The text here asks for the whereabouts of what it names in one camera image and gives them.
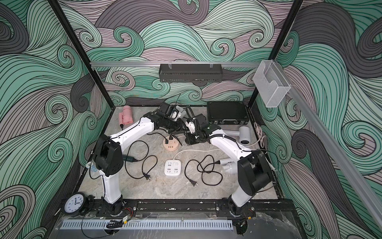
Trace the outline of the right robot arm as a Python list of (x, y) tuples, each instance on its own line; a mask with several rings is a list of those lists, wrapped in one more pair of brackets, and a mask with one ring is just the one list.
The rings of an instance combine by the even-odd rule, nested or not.
[(187, 139), (196, 143), (208, 142), (218, 147), (230, 158), (230, 163), (237, 167), (239, 186), (228, 197), (228, 206), (231, 214), (241, 215), (249, 201), (273, 181), (272, 170), (265, 153), (261, 149), (251, 150), (243, 146), (215, 124), (199, 125), (194, 122), (189, 126), (189, 130), (190, 135)]

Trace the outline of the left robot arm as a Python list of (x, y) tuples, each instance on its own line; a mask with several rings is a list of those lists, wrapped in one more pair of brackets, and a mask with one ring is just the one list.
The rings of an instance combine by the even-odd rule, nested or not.
[(94, 163), (103, 183), (102, 207), (112, 216), (122, 212), (123, 198), (119, 188), (119, 171), (124, 165), (122, 153), (142, 136), (159, 128), (168, 132), (182, 129), (181, 119), (171, 119), (155, 113), (147, 113), (130, 127), (107, 136), (101, 135), (96, 142)]

